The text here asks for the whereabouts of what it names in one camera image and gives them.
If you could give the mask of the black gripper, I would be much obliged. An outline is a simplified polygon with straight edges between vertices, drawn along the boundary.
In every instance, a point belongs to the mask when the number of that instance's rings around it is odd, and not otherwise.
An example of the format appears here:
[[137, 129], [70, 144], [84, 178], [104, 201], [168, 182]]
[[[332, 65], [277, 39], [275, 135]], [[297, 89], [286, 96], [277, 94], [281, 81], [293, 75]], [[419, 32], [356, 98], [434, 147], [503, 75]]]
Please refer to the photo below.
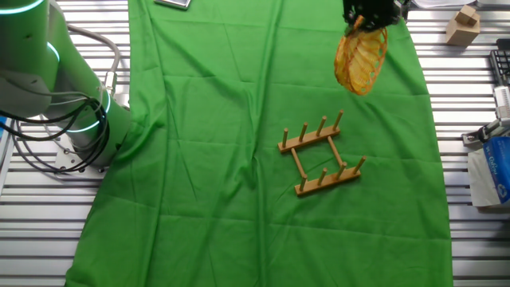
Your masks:
[[386, 28], [401, 16], [395, 0], [343, 0], [343, 18], [350, 28], [370, 33]]

